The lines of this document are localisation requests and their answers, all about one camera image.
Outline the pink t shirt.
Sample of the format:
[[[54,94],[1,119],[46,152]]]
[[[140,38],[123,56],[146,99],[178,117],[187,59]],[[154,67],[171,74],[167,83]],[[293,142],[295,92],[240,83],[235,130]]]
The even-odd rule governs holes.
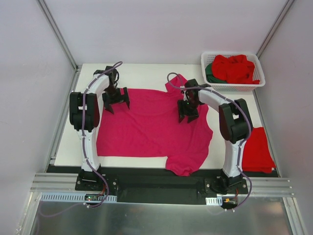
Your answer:
[[[96,140],[98,156],[167,157],[165,168],[178,176],[199,170],[209,154],[213,131],[207,123],[208,106],[199,117],[179,122],[177,89],[186,83],[179,75],[165,84],[166,91],[129,89],[130,106],[115,104],[103,111]]]

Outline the white plastic laundry basket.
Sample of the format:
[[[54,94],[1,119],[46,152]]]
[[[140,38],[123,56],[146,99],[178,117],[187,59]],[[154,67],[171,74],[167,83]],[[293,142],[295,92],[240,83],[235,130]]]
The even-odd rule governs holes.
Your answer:
[[[201,70],[205,83],[218,91],[250,92],[266,83],[258,57],[248,52],[205,51]]]

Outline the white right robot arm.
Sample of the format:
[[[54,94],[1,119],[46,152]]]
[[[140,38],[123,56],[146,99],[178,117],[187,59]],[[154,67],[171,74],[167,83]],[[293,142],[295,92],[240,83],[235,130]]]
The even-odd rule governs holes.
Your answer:
[[[221,175],[210,183],[210,189],[223,195],[233,192],[243,179],[244,146],[253,129],[246,101],[227,98],[207,84],[199,85],[195,79],[188,80],[179,89],[184,94],[184,98],[178,101],[179,123],[184,118],[188,123],[199,118],[200,105],[206,104],[219,113],[225,158]]]

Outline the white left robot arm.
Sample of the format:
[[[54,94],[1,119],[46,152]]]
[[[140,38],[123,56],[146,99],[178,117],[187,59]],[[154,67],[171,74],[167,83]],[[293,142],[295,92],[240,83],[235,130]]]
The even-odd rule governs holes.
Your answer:
[[[109,193],[109,186],[101,172],[97,154],[97,131],[102,111],[114,113],[114,104],[125,103],[130,108],[130,98],[126,87],[119,88],[119,61],[104,70],[96,70],[92,80],[81,92],[71,92],[69,96],[69,121],[77,132],[81,144],[82,165],[75,189]]]

